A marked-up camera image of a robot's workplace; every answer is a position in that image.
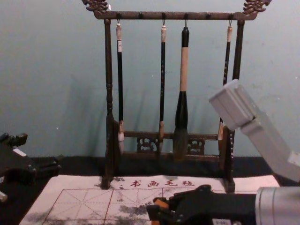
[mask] calligraphy brush rack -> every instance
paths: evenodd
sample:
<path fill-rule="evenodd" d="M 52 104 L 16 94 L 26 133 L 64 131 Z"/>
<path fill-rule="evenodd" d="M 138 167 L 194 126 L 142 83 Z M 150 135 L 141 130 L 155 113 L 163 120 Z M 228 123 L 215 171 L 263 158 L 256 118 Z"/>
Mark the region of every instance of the calligraphy brush rack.
<path fill-rule="evenodd" d="M 159 149 L 159 132 L 124 131 L 124 137 L 137 138 L 137 151 L 121 153 L 118 134 L 120 125 L 113 117 L 113 75 L 112 75 L 112 48 L 111 48 L 111 20 L 228 20 L 237 21 L 237 36 L 232 79 L 240 78 L 240 64 L 242 53 L 243 29 L 245 21 L 254 20 L 258 13 L 265 11 L 264 6 L 271 0 L 246 0 L 243 12 L 134 12 L 134 11 L 107 11 L 106 0 L 82 0 L 86 9 L 94 13 L 105 24 L 105 76 L 106 76 L 106 152 L 105 175 L 102 177 L 101 188 L 108 189 L 114 174 L 118 169 L 121 157 L 131 158 L 172 158 L 172 153 L 163 153 Z M 227 78 L 228 65 L 225 65 L 224 78 Z M 218 134 L 188 134 L 188 147 L 184 160 L 218 162 L 222 171 L 225 190 L 233 193 L 233 144 L 234 131 L 221 126 Z M 164 133 L 163 139 L 173 139 L 174 133 Z M 218 155 L 204 154 L 205 141 L 218 141 Z"/>

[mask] black table surface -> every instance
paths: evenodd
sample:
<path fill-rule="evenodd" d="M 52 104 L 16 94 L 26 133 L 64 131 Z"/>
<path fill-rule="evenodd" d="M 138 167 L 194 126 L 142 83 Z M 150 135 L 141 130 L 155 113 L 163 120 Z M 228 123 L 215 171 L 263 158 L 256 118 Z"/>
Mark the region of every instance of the black table surface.
<path fill-rule="evenodd" d="M 48 158 L 36 158 L 35 162 L 44 162 Z M 102 176 L 104 159 L 101 157 L 65 157 L 60 165 L 61 175 Z M 263 176 L 272 174 L 271 169 L 261 157 L 235 157 L 233 161 L 234 177 Z M 218 165 L 212 162 L 157 162 L 151 159 L 122 159 L 116 176 L 194 176 L 220 177 Z M 281 186 L 296 186 L 295 182 L 275 176 Z M 0 203 L 0 225 L 17 225 L 26 215 L 32 204 L 43 191 L 49 179 L 38 180 L 33 186 L 18 183 L 5 184 L 1 191 L 8 195 L 5 203 Z"/>

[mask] gray robot arm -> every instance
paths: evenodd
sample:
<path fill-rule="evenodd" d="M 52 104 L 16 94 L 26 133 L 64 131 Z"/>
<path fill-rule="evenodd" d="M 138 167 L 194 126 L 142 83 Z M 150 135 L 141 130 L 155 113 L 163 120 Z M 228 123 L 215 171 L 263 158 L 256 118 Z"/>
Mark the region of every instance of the gray robot arm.
<path fill-rule="evenodd" d="M 230 130 L 240 128 L 278 175 L 300 181 L 300 154 L 292 151 L 266 113 L 233 80 L 210 98 L 210 103 Z"/>

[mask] calligraphy brush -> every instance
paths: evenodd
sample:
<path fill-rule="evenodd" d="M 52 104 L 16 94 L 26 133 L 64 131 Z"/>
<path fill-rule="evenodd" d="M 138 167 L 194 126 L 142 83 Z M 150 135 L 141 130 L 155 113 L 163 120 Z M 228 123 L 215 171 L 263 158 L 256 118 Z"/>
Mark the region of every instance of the calligraphy brush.
<path fill-rule="evenodd" d="M 124 123 L 123 123 L 123 68 L 122 68 L 122 27 L 117 23 L 117 51 L 118 51 L 118 85 L 119 85 L 119 148 L 124 151 Z"/>
<path fill-rule="evenodd" d="M 189 30 L 187 26 L 185 26 L 181 34 L 180 92 L 173 135 L 173 157 L 175 161 L 182 161 L 188 150 L 188 40 Z"/>
<path fill-rule="evenodd" d="M 160 70 L 160 115 L 158 130 L 158 153 L 162 151 L 164 141 L 164 103 L 165 103 L 165 35 L 166 27 L 163 24 L 161 28 L 161 70 Z"/>
<path fill-rule="evenodd" d="M 231 23 L 227 29 L 227 45 L 226 45 L 226 54 L 225 54 L 225 66 L 224 66 L 224 78 L 223 78 L 223 86 L 227 83 L 227 73 L 228 73 L 228 65 L 229 65 L 229 54 L 230 54 L 230 42 L 231 36 L 233 33 L 233 28 L 231 27 Z M 217 134 L 218 141 L 223 139 L 223 120 L 220 118 L 219 131 Z"/>

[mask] carved dragon finial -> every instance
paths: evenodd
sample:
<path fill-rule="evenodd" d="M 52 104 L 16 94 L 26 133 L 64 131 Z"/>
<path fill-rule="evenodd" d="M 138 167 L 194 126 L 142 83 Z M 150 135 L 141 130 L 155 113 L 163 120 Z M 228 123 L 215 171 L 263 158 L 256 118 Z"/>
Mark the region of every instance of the carved dragon finial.
<path fill-rule="evenodd" d="M 272 0 L 246 0 L 244 3 L 244 14 L 260 13 L 266 10 L 263 6 L 268 6 Z"/>
<path fill-rule="evenodd" d="M 82 0 L 88 11 L 94 12 L 94 14 L 104 14 L 106 13 L 108 7 L 106 0 Z"/>

